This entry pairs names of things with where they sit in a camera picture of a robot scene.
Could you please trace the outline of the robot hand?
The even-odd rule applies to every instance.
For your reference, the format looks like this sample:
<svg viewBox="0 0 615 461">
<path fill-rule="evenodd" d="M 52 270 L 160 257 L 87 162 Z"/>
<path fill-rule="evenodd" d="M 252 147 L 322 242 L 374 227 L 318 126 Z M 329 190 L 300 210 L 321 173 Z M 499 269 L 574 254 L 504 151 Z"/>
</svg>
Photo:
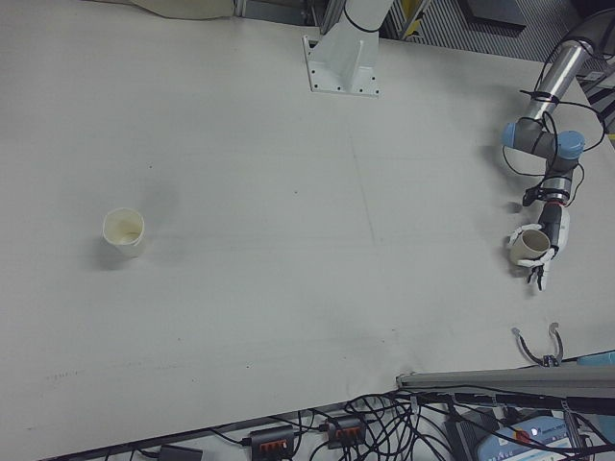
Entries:
<svg viewBox="0 0 615 461">
<path fill-rule="evenodd" d="M 534 282 L 538 291 L 546 288 L 551 264 L 568 243 L 570 214 L 559 203 L 546 203 L 537 223 L 517 228 L 506 243 L 508 259 L 517 267 L 526 268 L 527 282 Z"/>
</svg>

